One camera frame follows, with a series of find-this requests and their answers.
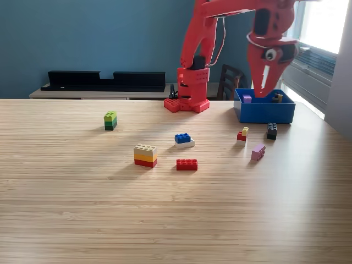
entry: white lego brick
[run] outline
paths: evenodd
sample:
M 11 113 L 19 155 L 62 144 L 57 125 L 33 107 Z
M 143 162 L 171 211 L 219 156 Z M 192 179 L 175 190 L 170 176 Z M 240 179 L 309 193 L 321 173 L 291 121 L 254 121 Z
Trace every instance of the white lego brick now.
M 176 141 L 175 141 L 175 146 L 176 148 L 178 149 L 184 149 L 186 147 L 194 147 L 196 145 L 196 141 L 194 141 L 192 138 L 191 138 L 191 142 L 187 142 L 187 143 L 181 143 L 181 144 L 178 144 Z
M 245 146 L 247 141 L 237 140 L 236 145 Z
M 157 155 L 157 147 L 150 145 L 138 144 L 134 147 L 134 153 L 137 155 L 144 155 L 148 157 L 153 157 Z

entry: lime green lego brick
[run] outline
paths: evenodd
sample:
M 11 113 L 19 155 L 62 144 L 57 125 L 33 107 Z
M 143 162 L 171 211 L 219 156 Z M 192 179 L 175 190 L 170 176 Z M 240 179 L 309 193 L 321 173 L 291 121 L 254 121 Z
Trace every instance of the lime green lego brick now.
M 115 118 L 112 122 L 104 122 L 105 126 L 112 127 L 117 124 L 117 118 Z
M 104 121 L 105 122 L 113 122 L 115 118 L 117 118 L 116 111 L 109 111 L 104 116 Z

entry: green lego brick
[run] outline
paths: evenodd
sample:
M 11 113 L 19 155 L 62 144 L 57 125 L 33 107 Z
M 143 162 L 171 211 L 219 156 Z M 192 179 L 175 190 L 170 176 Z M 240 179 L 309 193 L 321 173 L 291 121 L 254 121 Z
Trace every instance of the green lego brick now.
M 106 127 L 112 127 L 117 124 L 117 118 L 115 118 L 112 122 L 104 122 Z
M 104 116 L 104 121 L 105 122 L 113 122 L 113 120 L 117 117 L 116 111 L 109 111 L 107 114 Z
M 105 130 L 106 131 L 113 131 L 116 126 L 117 126 L 117 123 L 115 123 L 115 125 L 113 125 L 113 126 L 105 126 Z

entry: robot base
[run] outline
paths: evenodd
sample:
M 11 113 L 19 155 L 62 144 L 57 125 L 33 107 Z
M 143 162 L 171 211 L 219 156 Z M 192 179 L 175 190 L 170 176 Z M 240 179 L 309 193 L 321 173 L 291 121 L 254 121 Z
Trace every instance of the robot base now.
M 195 113 L 201 113 L 204 110 L 208 109 L 209 106 L 209 100 L 205 100 L 193 107 L 190 107 L 188 104 L 181 103 L 180 99 L 167 98 L 164 100 L 164 107 L 173 113 L 176 113 L 178 111 L 193 111 Z

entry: electrical cable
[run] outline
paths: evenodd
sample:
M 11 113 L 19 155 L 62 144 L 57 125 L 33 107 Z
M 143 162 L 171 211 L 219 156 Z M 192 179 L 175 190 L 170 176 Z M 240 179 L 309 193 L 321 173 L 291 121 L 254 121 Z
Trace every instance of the electrical cable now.
M 214 66 L 214 65 L 217 63 L 218 58 L 219 58 L 220 53 L 221 53 L 221 50 L 222 50 L 222 48 L 223 48 L 224 45 L 225 45 L 225 38 L 226 38 L 225 17 L 222 17 L 222 23 L 223 23 L 223 27 L 224 27 L 224 37 L 222 38 L 221 47 L 220 47 L 218 53 L 216 54 L 215 61 L 214 61 L 213 63 L 211 63 L 211 64 L 206 65 L 207 67 L 212 67 L 212 66 Z

